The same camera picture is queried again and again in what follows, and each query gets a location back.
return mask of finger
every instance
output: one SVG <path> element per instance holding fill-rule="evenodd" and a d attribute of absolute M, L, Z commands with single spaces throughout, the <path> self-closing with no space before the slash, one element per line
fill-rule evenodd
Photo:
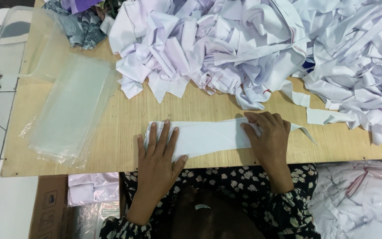
<path fill-rule="evenodd" d="M 188 160 L 188 155 L 184 155 L 176 161 L 175 166 L 172 169 L 173 178 L 177 179 L 181 171 L 184 169 L 185 163 Z"/>
<path fill-rule="evenodd" d="M 262 114 L 245 112 L 244 116 L 247 117 L 249 123 L 257 122 L 257 124 L 262 127 L 262 129 L 268 129 L 270 126 L 272 126 L 269 120 Z"/>
<path fill-rule="evenodd" d="M 150 127 L 150 139 L 148 141 L 147 154 L 153 155 L 157 145 L 157 124 L 151 123 Z"/>
<path fill-rule="evenodd" d="M 256 135 L 256 131 L 254 131 L 254 128 L 251 127 L 251 125 L 246 123 L 241 123 L 241 127 L 244 129 L 245 133 L 247 134 L 248 139 L 250 140 L 250 144 L 252 148 L 257 147 L 257 143 L 259 142 L 259 139 Z"/>
<path fill-rule="evenodd" d="M 155 154 L 163 155 L 166 148 L 167 138 L 169 137 L 170 121 L 167 119 L 163 125 L 162 134 L 160 135 L 159 142 L 157 142 Z"/>
<path fill-rule="evenodd" d="M 291 123 L 286 121 L 286 120 L 282 120 L 282 122 L 283 122 L 283 125 L 284 125 L 284 128 L 285 128 L 285 132 L 290 133 L 290 131 L 291 131 Z"/>
<path fill-rule="evenodd" d="M 138 160 L 145 158 L 145 147 L 144 140 L 142 139 L 142 135 L 138 134 Z"/>
<path fill-rule="evenodd" d="M 281 126 L 282 128 L 284 128 L 284 122 L 282 121 L 281 115 L 278 113 L 275 113 L 272 116 L 274 117 L 274 119 L 278 123 L 278 125 Z"/>
<path fill-rule="evenodd" d="M 169 162 L 172 160 L 173 152 L 175 151 L 176 141 L 179 135 L 179 128 L 175 127 L 173 129 L 172 135 L 170 136 L 169 143 L 167 143 L 166 149 L 163 156 L 165 156 Z"/>
<path fill-rule="evenodd" d="M 276 119 L 273 117 L 273 115 L 269 111 L 263 112 L 261 113 L 261 115 L 265 116 L 273 126 L 278 125 L 278 122 L 276 122 Z"/>

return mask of wooden table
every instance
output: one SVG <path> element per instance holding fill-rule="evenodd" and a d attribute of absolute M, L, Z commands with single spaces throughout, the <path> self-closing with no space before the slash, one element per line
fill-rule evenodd
<path fill-rule="evenodd" d="M 37 0 L 35 7 L 41 7 Z M 28 45 L 33 42 L 29 34 Z M 115 62 L 109 42 L 98 44 L 92 51 L 71 49 L 72 52 Z M 304 89 L 301 79 L 289 78 L 294 91 L 310 94 Z M 207 95 L 191 81 L 182 99 L 167 93 L 161 104 L 157 103 L 147 82 L 144 90 L 128 100 L 120 87 L 112 96 L 107 110 L 100 119 L 100 126 L 94 134 L 88 163 L 84 169 L 39 160 L 38 155 L 27 148 L 26 138 L 19 137 L 24 126 L 38 116 L 51 90 L 51 84 L 36 84 L 35 79 L 20 78 L 14 97 L 13 108 L 5 139 L 3 177 L 56 175 L 71 173 L 97 173 L 115 171 L 135 171 L 138 166 L 136 135 L 144 134 L 149 121 L 221 121 L 241 117 L 243 110 L 237 105 L 235 96 L 227 94 Z M 276 91 L 268 102 L 263 103 L 265 111 L 279 113 L 292 123 L 306 127 L 316 142 L 316 146 L 299 130 L 290 133 L 287 160 L 289 163 L 337 162 L 351 160 L 382 159 L 382 144 L 372 145 L 370 133 L 362 128 L 349 130 L 345 123 L 328 125 L 306 124 L 306 108 L 294 105 L 283 93 Z M 323 109 L 324 103 L 316 95 L 311 95 L 311 108 Z M 188 160 L 186 168 L 226 167 L 257 165 L 251 149 L 225 150 Z"/>

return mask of woman's left hand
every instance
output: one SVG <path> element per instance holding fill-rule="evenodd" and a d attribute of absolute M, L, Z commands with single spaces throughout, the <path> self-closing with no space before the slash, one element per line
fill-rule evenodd
<path fill-rule="evenodd" d="M 188 156 L 183 155 L 172 167 L 179 129 L 173 129 L 168 142 L 169 129 L 170 121 L 167 119 L 157 142 L 157 126 L 154 122 L 151 124 L 147 152 L 142 136 L 138 135 L 138 189 L 126 216 L 132 223 L 148 223 L 157 203 L 172 188 L 188 159 Z"/>

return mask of floral blouse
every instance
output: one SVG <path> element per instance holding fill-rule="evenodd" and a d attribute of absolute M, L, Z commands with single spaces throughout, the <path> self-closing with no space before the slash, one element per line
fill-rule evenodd
<path fill-rule="evenodd" d="M 145 226 L 120 219 L 107 218 L 100 232 L 102 239 L 151 238 L 151 225 L 172 216 L 183 185 L 209 188 L 241 203 L 243 211 L 254 221 L 266 238 L 320 239 L 307 208 L 317 183 L 314 164 L 289 165 L 294 189 L 284 194 L 270 192 L 269 178 L 261 166 L 199 168 L 183 170 L 172 189 L 155 208 Z M 121 173 L 126 191 L 133 198 L 137 188 L 137 172 Z"/>

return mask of sleeve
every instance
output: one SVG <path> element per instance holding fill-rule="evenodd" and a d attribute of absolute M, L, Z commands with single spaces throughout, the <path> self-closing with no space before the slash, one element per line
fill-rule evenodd
<path fill-rule="evenodd" d="M 306 194 L 295 188 L 288 193 L 269 193 L 265 221 L 278 229 L 279 238 L 321 239 L 313 224 L 313 215 L 307 208 Z"/>
<path fill-rule="evenodd" d="M 101 239 L 150 239 L 151 225 L 140 226 L 126 220 L 126 217 L 120 219 L 110 216 L 104 220 L 100 231 Z"/>

